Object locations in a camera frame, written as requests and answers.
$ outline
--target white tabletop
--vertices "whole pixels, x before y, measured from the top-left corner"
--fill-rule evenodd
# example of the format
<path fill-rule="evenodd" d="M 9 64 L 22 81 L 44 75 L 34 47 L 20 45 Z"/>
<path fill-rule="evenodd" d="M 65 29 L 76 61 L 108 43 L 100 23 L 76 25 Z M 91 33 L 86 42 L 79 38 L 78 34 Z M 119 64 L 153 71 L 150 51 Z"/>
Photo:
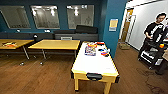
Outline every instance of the white tabletop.
<path fill-rule="evenodd" d="M 118 73 L 113 60 L 110 56 L 104 57 L 98 49 L 106 48 L 105 45 L 97 46 L 96 56 L 85 55 L 85 47 L 87 43 L 83 43 L 78 53 L 72 70 L 85 71 L 86 73 Z"/>

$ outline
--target blue wall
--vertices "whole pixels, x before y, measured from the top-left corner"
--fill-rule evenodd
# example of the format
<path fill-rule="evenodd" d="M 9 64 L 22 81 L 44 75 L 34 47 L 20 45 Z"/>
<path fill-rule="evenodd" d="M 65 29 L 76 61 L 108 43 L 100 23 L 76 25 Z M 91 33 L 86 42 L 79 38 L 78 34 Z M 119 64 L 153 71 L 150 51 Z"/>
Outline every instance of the blue wall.
<path fill-rule="evenodd" d="M 127 0 L 108 0 L 105 27 L 103 31 L 103 41 L 111 49 L 111 56 L 114 58 L 118 43 L 120 27 Z M 115 32 L 109 32 L 110 19 L 118 19 L 118 26 Z"/>
<path fill-rule="evenodd" d="M 102 0 L 101 3 L 101 16 L 99 22 L 99 41 L 103 41 L 104 35 L 104 26 L 105 26 L 105 19 L 106 19 L 106 10 L 107 10 L 107 0 Z"/>
<path fill-rule="evenodd" d="M 67 19 L 67 5 L 94 5 L 94 26 L 99 26 L 100 18 L 100 5 L 101 0 L 3 0 L 0 1 L 0 5 L 19 5 L 24 6 L 31 29 L 20 29 L 21 32 L 32 32 L 42 33 L 44 29 L 36 29 L 33 15 L 31 13 L 31 5 L 56 5 L 58 7 L 58 16 L 61 30 L 68 30 L 68 19 Z M 9 29 L 2 14 L 0 13 L 0 32 L 16 32 L 16 29 Z"/>

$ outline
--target poster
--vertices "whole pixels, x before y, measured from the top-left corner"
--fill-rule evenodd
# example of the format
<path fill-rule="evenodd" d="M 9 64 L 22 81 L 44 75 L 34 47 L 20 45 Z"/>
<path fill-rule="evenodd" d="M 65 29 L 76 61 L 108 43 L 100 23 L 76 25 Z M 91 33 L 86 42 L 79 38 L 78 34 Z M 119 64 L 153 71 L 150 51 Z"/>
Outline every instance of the poster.
<path fill-rule="evenodd" d="M 109 31 L 116 31 L 117 24 L 118 24 L 118 19 L 111 19 L 110 20 Z"/>

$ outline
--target table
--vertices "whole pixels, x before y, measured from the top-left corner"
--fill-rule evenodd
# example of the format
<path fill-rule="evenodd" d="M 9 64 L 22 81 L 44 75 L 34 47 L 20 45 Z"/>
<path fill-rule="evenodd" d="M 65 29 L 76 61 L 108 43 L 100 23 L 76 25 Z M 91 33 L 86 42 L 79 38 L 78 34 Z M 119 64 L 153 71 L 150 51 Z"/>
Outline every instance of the table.
<path fill-rule="evenodd" d="M 79 40 L 42 40 L 28 48 L 42 49 L 44 59 L 46 59 L 46 55 L 43 49 L 74 50 L 76 57 L 76 50 L 78 49 L 79 43 Z"/>
<path fill-rule="evenodd" d="M 29 59 L 29 56 L 27 54 L 27 51 L 26 51 L 24 45 L 26 45 L 30 42 L 33 42 L 33 41 L 34 40 L 0 39 L 0 49 L 17 49 L 19 47 L 23 47 L 24 53 L 25 53 L 27 59 Z M 3 46 L 3 43 L 6 43 L 6 42 L 15 42 L 16 46 L 14 46 L 14 47 Z"/>
<path fill-rule="evenodd" d="M 102 56 L 98 49 L 106 48 L 105 45 L 97 46 L 96 56 L 85 55 L 85 47 L 87 43 L 83 42 L 77 58 L 71 69 L 73 78 L 75 79 L 75 91 L 78 91 L 78 80 L 90 80 L 86 75 L 95 74 L 102 76 L 102 79 L 98 81 L 106 82 L 104 94 L 108 94 L 111 83 L 117 83 L 119 80 L 119 73 L 113 63 L 111 56 Z"/>

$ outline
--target wooden tabletop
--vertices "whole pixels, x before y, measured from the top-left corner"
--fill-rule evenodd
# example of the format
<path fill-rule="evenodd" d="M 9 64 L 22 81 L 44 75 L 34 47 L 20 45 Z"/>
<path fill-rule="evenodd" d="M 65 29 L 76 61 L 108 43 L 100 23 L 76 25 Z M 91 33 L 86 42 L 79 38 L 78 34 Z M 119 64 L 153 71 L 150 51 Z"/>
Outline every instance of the wooden tabletop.
<path fill-rule="evenodd" d="M 0 49 L 17 49 L 17 48 L 24 46 L 32 41 L 34 41 L 34 40 L 0 39 Z M 3 43 L 7 43 L 7 42 L 15 42 L 16 46 L 14 46 L 14 47 L 4 46 Z"/>
<path fill-rule="evenodd" d="M 28 48 L 77 50 L 80 40 L 42 40 Z"/>

